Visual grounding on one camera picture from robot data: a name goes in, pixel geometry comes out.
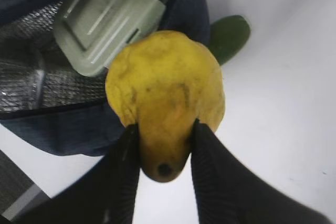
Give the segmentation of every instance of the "white surface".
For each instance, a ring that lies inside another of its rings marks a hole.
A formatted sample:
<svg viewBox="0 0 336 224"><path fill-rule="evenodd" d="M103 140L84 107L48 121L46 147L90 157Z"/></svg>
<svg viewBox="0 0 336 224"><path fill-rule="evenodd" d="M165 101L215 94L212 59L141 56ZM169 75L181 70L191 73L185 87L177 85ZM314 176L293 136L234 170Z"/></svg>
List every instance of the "white surface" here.
<svg viewBox="0 0 336 224"><path fill-rule="evenodd" d="M27 144L2 125L0 136L0 150L49 197L59 194L100 159L84 155L67 157L51 155Z"/></svg>
<svg viewBox="0 0 336 224"><path fill-rule="evenodd" d="M217 135L245 165L336 221L334 0L208 0L212 21L242 14L250 41L224 66ZM0 149L54 195L96 158L54 157L4 132ZM140 178L134 223L197 223L190 167L170 184Z"/></svg>

